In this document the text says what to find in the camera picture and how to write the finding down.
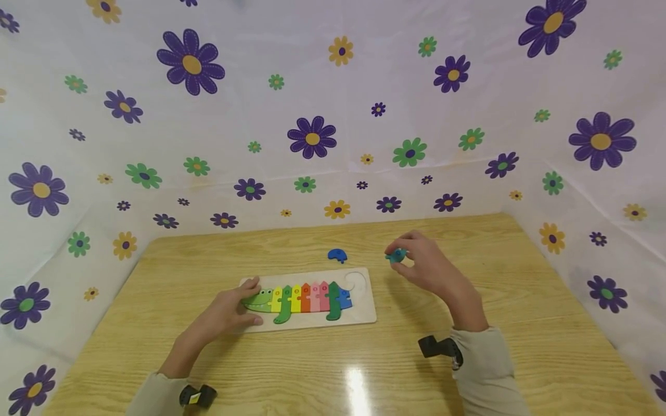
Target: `wooden puzzle board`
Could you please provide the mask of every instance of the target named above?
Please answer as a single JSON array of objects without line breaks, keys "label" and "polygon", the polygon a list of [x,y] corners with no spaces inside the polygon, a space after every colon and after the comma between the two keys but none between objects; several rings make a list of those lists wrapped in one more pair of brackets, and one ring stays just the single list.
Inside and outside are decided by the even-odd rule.
[{"label": "wooden puzzle board", "polygon": [[[242,279],[238,285],[241,285],[248,278]],[[314,328],[323,326],[354,325],[356,323],[373,323],[377,321],[377,312],[374,306],[372,296],[372,286],[370,285],[370,274],[366,268],[349,268],[338,270],[324,270],[322,272],[306,272],[293,274],[280,274],[277,276],[261,276],[259,284],[262,289],[272,289],[276,286],[284,287],[286,285],[303,285],[305,283],[312,285],[314,282],[338,282],[342,289],[350,290],[352,307],[342,310],[340,319],[336,321],[327,321],[328,312],[307,312],[292,313],[291,318],[285,323],[274,323],[273,319],[277,313],[256,313],[264,318],[264,324],[252,326],[244,332],[267,332],[282,331],[284,329]]]}]

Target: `right hand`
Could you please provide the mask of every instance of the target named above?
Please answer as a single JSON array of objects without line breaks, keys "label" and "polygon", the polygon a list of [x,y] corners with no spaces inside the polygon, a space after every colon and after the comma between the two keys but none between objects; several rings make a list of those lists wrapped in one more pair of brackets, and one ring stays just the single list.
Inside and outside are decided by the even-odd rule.
[{"label": "right hand", "polygon": [[412,267],[392,263],[391,268],[419,288],[440,296],[447,304],[454,298],[478,296],[472,283],[444,256],[437,244],[419,231],[412,230],[396,238],[384,252],[407,249]]}]

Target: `beige sleeve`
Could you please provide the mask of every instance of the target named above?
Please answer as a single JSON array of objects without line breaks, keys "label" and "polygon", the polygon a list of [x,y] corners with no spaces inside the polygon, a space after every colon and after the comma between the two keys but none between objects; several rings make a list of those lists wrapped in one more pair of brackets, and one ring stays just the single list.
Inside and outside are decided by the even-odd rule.
[{"label": "beige sleeve", "polygon": [[168,379],[152,373],[143,382],[127,407],[126,416],[182,416],[178,399],[187,386],[187,379]]},{"label": "beige sleeve", "polygon": [[509,349],[498,328],[451,332],[463,357],[454,371],[466,416],[529,416],[513,378]]}]

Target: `white backdrop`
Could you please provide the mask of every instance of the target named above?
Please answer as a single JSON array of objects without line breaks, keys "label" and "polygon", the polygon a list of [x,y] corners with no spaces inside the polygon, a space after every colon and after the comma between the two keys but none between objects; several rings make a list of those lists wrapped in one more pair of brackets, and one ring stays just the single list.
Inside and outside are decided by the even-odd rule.
[{"label": "white backdrop", "polygon": [[0,407],[155,238],[503,211],[666,409],[666,6],[544,1],[0,1]]}]

